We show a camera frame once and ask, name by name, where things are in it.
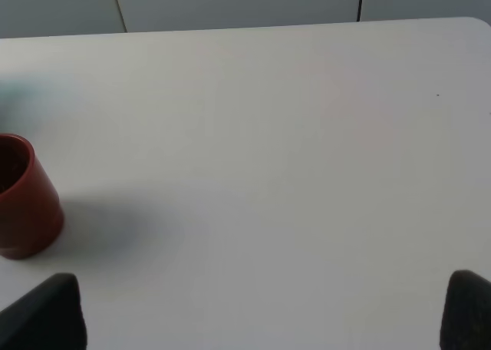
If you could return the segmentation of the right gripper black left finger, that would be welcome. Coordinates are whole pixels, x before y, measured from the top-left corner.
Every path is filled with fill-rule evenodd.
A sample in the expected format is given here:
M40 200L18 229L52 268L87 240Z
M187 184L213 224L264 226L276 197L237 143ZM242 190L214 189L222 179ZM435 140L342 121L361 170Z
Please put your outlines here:
M86 349L78 280L56 273L1 310L2 349Z

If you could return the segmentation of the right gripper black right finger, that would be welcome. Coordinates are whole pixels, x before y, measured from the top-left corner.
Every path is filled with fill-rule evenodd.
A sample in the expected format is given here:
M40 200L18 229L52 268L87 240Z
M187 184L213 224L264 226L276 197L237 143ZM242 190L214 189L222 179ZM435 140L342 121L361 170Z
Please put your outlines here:
M451 275L440 326L440 348L490 348L490 281L470 270L457 270Z

